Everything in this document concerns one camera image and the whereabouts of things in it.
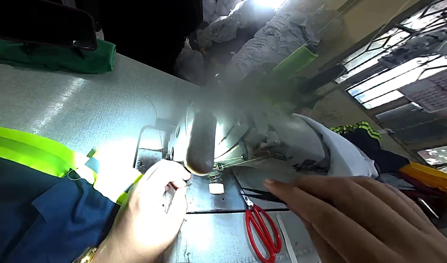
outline table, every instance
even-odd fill
[[[85,154],[98,146],[117,164],[130,166],[141,128],[154,125],[157,117],[177,122],[198,91],[192,83],[120,54],[114,70],[102,75],[0,64],[0,126],[38,134]],[[166,138],[162,134],[161,141],[157,131],[147,131],[143,141],[141,145],[157,149]],[[245,177],[247,172],[254,173],[244,171],[238,176]],[[187,195],[188,214],[164,262],[258,261],[247,239],[244,206],[233,177],[225,174],[223,179],[225,194],[214,196],[209,194],[206,177],[193,178]],[[263,208],[280,207],[254,202]],[[270,212],[276,224],[277,213],[298,261],[317,263],[318,255],[300,219],[292,212]],[[277,262],[291,262],[285,245]]]

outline scissors handle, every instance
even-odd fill
[[[279,230],[274,224],[274,221],[272,218],[267,214],[266,211],[264,211],[261,207],[257,205],[253,205],[253,212],[256,215],[256,218],[259,221],[259,224],[262,227],[262,232],[266,236],[267,240],[270,241],[270,244],[272,245],[272,248],[274,249],[274,252],[277,254],[282,250],[282,241],[281,241],[281,235],[279,234]],[[267,219],[267,222],[271,225],[272,231],[274,233],[275,242],[272,241],[271,234],[267,230],[266,224],[264,223],[261,214],[264,215],[264,217]]]
[[[262,210],[259,206],[254,205],[253,206],[253,212],[256,215],[256,218],[258,219],[258,223],[256,223],[256,220],[254,219],[253,214],[250,210],[245,211],[245,220],[246,220],[246,231],[248,232],[248,238],[250,239],[251,246],[253,247],[254,252],[256,253],[256,256],[262,261],[262,263],[274,263],[275,262],[275,254],[279,253],[282,248],[282,242],[280,238],[279,231],[277,230],[277,227],[275,226],[273,220],[269,217],[266,211]],[[267,230],[266,224],[264,223],[260,212],[266,217],[267,221],[271,224],[271,227],[274,232],[275,237],[275,244],[272,242],[271,235],[269,234],[269,231]],[[253,233],[251,232],[251,223],[254,226],[254,229],[258,233],[259,238],[261,239],[262,243],[267,249],[267,252],[269,254],[269,258],[265,258],[262,256],[262,254],[259,252],[258,248],[256,247],[256,243],[254,242]]]
[[[264,233],[262,233],[261,228],[256,223],[256,220],[254,219],[253,214],[251,214],[251,211],[248,209],[245,211],[245,219],[246,219],[246,231],[248,232],[248,238],[250,239],[251,246],[253,247],[253,250],[256,253],[256,256],[261,260],[262,263],[274,263],[275,262],[275,252],[274,252],[273,246],[271,246],[271,243],[264,236]],[[258,233],[259,238],[261,238],[262,243],[266,247],[267,253],[269,254],[269,258],[263,257],[262,254],[259,252],[258,247],[256,247],[256,243],[254,242],[253,233],[251,232],[251,223],[253,224],[254,229]]]

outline hand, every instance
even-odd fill
[[[323,263],[447,262],[447,239],[396,188],[366,177],[267,179],[310,233]]]
[[[175,239],[187,210],[186,182],[191,174],[176,162],[153,165],[128,193],[110,233],[98,247],[93,263],[151,263]],[[176,188],[165,213],[163,194]]]

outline red scissors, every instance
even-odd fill
[[[281,242],[281,235],[279,234],[279,230],[274,224],[274,221],[269,217],[266,211],[262,210],[261,207],[253,204],[251,200],[246,196],[246,194],[243,191],[243,188],[241,187],[240,183],[238,182],[237,178],[235,177],[235,181],[237,183],[237,186],[239,187],[240,195],[243,198],[243,201],[245,203],[246,209],[244,212],[244,218],[246,221],[246,231],[248,232],[248,237],[250,239],[251,246],[254,249],[254,252],[256,253],[256,256],[262,261],[262,263],[274,263],[275,262],[275,254],[279,253],[282,249],[282,242]],[[275,242],[272,240],[271,234],[269,233],[269,230],[267,229],[266,224],[264,223],[264,220],[261,217],[261,214],[264,215],[264,217],[267,219],[269,224],[271,225],[272,231],[274,232]],[[261,255],[258,248],[256,247],[256,243],[254,242],[253,233],[251,232],[251,223],[254,226],[254,229],[258,233],[259,238],[261,239],[262,243],[266,247],[266,250],[269,254],[269,258],[265,258]]]

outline gold watch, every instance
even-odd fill
[[[97,252],[97,248],[88,247],[72,263],[90,263],[95,252]]]

